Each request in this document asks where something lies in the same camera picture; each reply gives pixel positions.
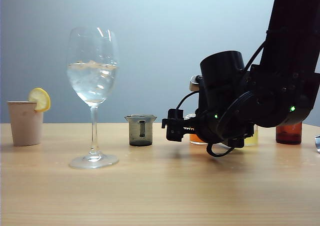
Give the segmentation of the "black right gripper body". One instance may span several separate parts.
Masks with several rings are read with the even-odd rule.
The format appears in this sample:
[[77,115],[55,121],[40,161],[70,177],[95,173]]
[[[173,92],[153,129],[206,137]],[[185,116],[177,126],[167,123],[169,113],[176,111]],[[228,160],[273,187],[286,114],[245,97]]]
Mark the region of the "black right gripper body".
[[193,141],[193,138],[198,138],[202,143],[206,143],[208,147],[212,147],[214,144],[222,143],[228,147],[228,139],[235,136],[243,135],[244,139],[253,136],[253,125],[248,124],[242,128],[236,129],[231,127],[227,130],[228,133],[238,133],[235,136],[221,137],[217,134],[217,125],[219,122],[219,115],[213,112],[210,112],[205,109],[207,106],[207,99],[203,91],[193,91],[187,94],[184,98],[187,99],[193,94],[199,94],[198,109],[194,114],[188,114],[184,117],[184,133],[190,135],[190,140]]

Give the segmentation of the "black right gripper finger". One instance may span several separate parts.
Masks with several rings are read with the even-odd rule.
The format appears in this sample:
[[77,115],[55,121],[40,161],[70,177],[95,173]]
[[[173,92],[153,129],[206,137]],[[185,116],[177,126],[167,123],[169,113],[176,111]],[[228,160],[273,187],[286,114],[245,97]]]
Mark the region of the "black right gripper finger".
[[232,148],[243,148],[245,145],[245,138],[243,135],[235,136],[227,140],[228,147]]
[[181,142],[184,136],[183,110],[171,108],[168,110],[167,118],[162,119],[162,129],[166,127],[166,139]]

